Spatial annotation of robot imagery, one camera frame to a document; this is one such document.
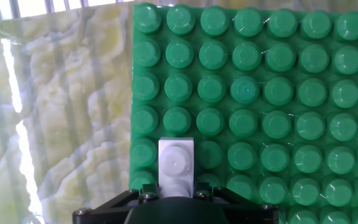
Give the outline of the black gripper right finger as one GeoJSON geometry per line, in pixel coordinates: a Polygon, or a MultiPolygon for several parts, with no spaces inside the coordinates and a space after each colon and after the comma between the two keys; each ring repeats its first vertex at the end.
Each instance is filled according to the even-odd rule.
{"type": "Polygon", "coordinates": [[[278,223],[278,206],[257,204],[226,187],[195,186],[195,212],[207,223],[278,223]]]}

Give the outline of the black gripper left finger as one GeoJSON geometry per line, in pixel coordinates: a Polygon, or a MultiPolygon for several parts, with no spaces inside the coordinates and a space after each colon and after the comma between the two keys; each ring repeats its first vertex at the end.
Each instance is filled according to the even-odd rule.
{"type": "Polygon", "coordinates": [[[158,200],[158,184],[144,184],[140,190],[129,189],[95,209],[82,207],[72,213],[72,224],[125,223],[130,211],[139,205],[158,200]]]}

